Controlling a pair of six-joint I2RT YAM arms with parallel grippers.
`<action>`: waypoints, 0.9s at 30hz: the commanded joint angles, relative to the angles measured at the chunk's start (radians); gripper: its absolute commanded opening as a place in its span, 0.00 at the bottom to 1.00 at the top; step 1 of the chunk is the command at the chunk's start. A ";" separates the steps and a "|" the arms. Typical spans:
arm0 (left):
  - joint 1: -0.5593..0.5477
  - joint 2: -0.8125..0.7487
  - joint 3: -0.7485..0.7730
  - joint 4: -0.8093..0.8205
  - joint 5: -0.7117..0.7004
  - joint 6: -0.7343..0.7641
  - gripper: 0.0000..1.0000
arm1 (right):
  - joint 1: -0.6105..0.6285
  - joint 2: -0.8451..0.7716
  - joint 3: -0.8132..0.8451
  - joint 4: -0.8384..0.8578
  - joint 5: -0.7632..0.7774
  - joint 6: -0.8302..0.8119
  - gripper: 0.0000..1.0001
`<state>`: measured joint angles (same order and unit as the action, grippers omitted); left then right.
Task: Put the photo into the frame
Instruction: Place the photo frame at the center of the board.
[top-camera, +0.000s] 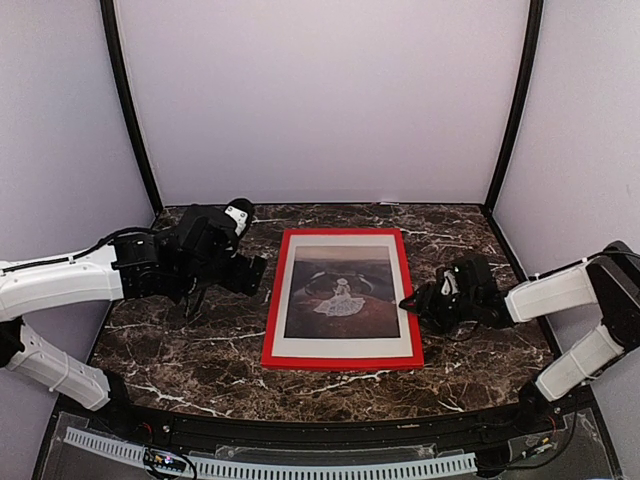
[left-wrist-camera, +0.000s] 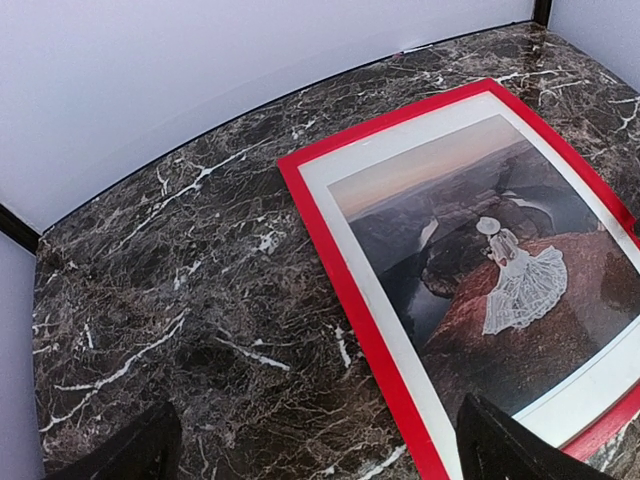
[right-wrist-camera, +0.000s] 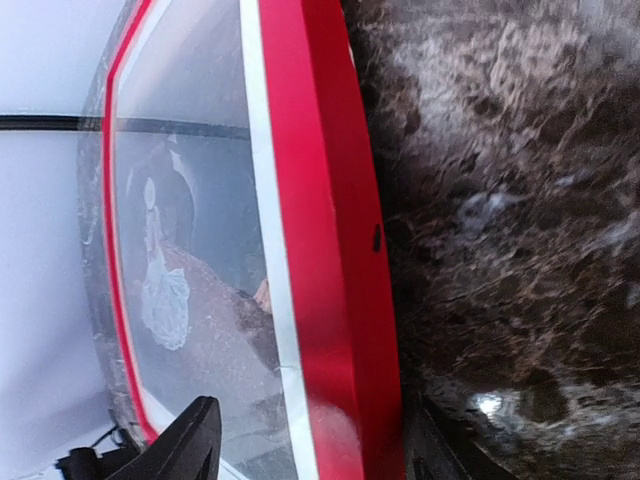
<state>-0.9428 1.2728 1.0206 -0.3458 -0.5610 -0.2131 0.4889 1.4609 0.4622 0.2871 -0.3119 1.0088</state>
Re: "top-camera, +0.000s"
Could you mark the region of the canyon photo print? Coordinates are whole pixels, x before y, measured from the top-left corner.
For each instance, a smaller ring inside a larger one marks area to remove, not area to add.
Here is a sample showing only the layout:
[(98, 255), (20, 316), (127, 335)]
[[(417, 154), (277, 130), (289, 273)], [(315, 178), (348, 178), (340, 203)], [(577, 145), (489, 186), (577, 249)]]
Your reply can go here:
[(298, 246), (284, 336), (395, 339), (401, 336), (389, 248)]

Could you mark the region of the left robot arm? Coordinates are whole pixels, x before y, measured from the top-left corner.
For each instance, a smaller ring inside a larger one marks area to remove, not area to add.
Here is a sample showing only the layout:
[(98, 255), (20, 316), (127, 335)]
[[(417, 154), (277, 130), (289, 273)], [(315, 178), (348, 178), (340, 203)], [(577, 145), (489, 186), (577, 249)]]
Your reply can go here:
[(27, 316), (93, 302), (164, 297), (192, 317), (219, 286), (254, 295), (266, 261), (238, 251), (235, 235), (213, 234), (187, 248), (169, 230), (117, 230), (83, 251), (1, 265), (1, 365), (67, 396), (120, 436), (141, 427), (120, 375), (91, 367), (38, 334)]

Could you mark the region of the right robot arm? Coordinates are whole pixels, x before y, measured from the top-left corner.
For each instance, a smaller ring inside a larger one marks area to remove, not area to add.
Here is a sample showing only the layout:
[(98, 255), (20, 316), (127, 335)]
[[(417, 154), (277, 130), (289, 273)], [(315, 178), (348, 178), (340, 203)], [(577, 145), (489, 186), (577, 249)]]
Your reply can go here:
[(468, 254), (437, 270), (400, 303), (438, 334), (476, 322), (507, 329), (547, 317), (587, 317), (583, 336), (529, 380), (522, 403), (510, 413), (521, 434), (534, 432), (549, 416), (549, 405), (578, 386), (596, 380), (639, 347), (639, 254), (622, 241), (565, 266), (534, 274), (509, 290), (499, 288), (482, 254)]

